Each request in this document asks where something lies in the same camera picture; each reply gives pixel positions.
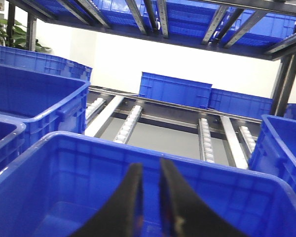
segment white wall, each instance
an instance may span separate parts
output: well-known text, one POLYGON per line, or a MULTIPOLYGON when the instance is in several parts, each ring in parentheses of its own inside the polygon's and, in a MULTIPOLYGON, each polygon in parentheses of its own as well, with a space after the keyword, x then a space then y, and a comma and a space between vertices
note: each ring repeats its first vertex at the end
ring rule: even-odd
MULTIPOLYGON (((27 15, 16 11, 26 25, 27 15)), ((93 68, 93 85, 139 92, 141 73, 149 72, 212 83, 214 88, 270 97, 279 61, 114 36, 37 21, 37 38, 52 54, 93 68)), ((296 103, 296 81, 290 103, 296 103)))

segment green plant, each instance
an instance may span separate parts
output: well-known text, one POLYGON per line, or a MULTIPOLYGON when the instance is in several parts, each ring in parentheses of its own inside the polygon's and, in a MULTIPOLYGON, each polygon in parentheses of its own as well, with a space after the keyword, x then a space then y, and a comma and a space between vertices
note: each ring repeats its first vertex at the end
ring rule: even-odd
MULTIPOLYGON (((13 36, 11 39, 8 38, 6 32, 6 19, 0 19, 0 45, 5 45, 13 48, 26 49, 26 27, 20 22, 14 21, 14 26, 12 27, 13 36)), ((36 39, 36 52, 49 52, 50 48, 42 46, 38 39, 36 39)))

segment gray floor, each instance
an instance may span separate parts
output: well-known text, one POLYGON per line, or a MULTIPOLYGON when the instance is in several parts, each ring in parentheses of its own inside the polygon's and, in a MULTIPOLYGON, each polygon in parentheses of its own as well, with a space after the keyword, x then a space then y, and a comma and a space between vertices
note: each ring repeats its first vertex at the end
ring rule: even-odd
MULTIPOLYGON (((124 120, 113 118, 101 138, 112 141, 123 123, 124 120)), ((164 127, 137 123, 128 144, 178 156, 200 159, 198 135, 164 127)), ((228 165, 222 141, 212 138, 212 145, 215 162, 228 165)))

